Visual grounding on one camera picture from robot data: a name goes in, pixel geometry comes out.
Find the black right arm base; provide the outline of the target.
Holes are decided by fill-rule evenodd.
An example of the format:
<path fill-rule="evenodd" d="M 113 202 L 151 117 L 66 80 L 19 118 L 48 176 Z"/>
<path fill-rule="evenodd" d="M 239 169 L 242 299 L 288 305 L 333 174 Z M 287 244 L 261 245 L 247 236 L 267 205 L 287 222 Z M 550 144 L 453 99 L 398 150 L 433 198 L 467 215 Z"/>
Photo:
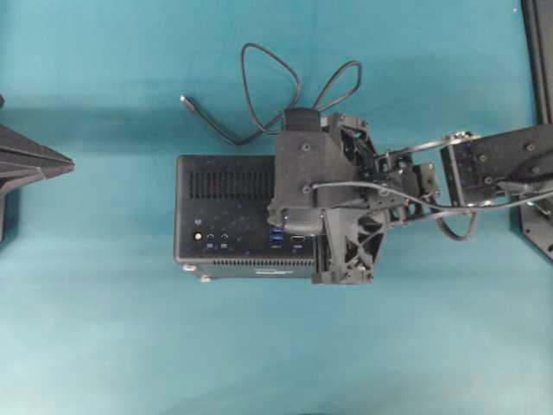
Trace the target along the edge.
<path fill-rule="evenodd" d="M 510 219 L 512 230 L 552 261 L 552 198 L 516 207 Z"/>

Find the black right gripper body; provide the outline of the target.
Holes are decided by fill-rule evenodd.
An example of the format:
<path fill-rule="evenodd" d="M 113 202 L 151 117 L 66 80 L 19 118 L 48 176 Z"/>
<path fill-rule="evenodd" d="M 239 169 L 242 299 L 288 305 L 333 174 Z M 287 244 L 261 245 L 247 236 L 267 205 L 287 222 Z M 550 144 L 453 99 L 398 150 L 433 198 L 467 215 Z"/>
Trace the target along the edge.
<path fill-rule="evenodd" d="M 322 234 L 315 237 L 312 281 L 368 284 L 388 231 L 421 219 L 423 203 L 435 200 L 435 169 L 410 154 L 377 153 L 361 118 L 335 113 L 323 130 L 353 170 L 320 181 L 315 191 Z"/>

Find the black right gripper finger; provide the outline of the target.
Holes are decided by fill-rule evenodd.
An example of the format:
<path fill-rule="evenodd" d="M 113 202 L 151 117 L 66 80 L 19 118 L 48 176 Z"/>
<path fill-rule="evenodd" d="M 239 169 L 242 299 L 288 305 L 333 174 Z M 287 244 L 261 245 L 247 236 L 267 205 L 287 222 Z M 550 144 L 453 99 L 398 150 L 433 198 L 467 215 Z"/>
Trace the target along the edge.
<path fill-rule="evenodd" d="M 299 236 L 316 236 L 323 233 L 320 209 L 286 208 L 282 211 L 284 232 Z"/>
<path fill-rule="evenodd" d="M 283 113 L 283 129 L 317 132 L 320 130 L 320 113 L 310 108 L 289 108 Z"/>

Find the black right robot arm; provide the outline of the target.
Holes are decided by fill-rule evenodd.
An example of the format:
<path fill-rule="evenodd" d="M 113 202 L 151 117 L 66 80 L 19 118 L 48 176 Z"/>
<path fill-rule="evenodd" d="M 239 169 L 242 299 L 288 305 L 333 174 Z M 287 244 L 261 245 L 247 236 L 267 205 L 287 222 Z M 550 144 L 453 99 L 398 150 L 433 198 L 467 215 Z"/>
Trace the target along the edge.
<path fill-rule="evenodd" d="M 367 122 L 312 109 L 284 113 L 276 137 L 268 221 L 315 241 L 316 284 L 373 279 L 387 232 L 449 216 L 517 208 L 524 236 L 552 252 L 552 128 L 541 124 L 488 137 L 461 131 L 428 143 L 442 158 L 450 202 L 441 205 L 435 166 L 417 164 L 423 146 L 378 153 Z"/>

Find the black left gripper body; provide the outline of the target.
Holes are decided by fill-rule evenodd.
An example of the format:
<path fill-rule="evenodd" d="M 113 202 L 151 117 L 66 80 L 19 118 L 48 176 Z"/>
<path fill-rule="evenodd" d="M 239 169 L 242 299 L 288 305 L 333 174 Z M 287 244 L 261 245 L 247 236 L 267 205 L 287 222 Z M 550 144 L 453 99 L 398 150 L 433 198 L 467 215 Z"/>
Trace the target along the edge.
<path fill-rule="evenodd" d="M 74 171 L 72 159 L 1 124 L 1 241 L 13 190 Z"/>

